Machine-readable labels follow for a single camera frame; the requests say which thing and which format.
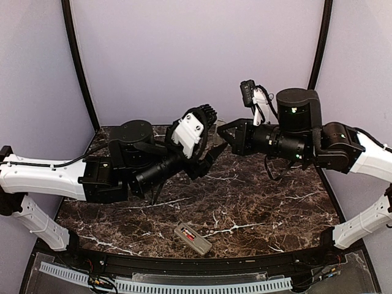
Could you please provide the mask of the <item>white remote control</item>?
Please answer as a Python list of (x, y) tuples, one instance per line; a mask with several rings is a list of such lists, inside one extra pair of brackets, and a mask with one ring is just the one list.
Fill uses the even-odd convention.
[(207, 239), (184, 222), (174, 229), (174, 233), (201, 256), (205, 256), (212, 248), (212, 244)]

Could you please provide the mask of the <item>red battery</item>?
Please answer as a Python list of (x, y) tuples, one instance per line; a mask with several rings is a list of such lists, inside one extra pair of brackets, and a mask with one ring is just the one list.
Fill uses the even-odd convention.
[(195, 235), (191, 231), (189, 231), (187, 228), (182, 228), (181, 232), (187, 239), (189, 239), (190, 241), (194, 241)]

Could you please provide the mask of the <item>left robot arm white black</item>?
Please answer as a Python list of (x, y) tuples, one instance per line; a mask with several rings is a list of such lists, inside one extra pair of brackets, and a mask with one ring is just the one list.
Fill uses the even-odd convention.
[(133, 120), (110, 132), (107, 157), (92, 149), (70, 161), (28, 159), (11, 147), (1, 148), (1, 214), (18, 219), (50, 249), (62, 252), (73, 267), (86, 262), (78, 235), (57, 224), (31, 198), (31, 193), (59, 195), (87, 203), (124, 202), (130, 195), (156, 200), (172, 176), (205, 176), (225, 149), (206, 149), (210, 124), (180, 120), (167, 129), (164, 141), (154, 139), (152, 125)]

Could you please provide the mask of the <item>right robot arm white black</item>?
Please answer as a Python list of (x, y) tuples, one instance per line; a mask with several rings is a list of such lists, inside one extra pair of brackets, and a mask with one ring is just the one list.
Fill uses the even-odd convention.
[(344, 174), (361, 173), (391, 182), (391, 148), (366, 131), (340, 122), (322, 123), (320, 99), (311, 89), (290, 88), (277, 93), (277, 124), (262, 123), (258, 92), (242, 86), (253, 119), (237, 119), (218, 127), (217, 133), (240, 156), (262, 153), (267, 159), (287, 159), (291, 165), (316, 167)]

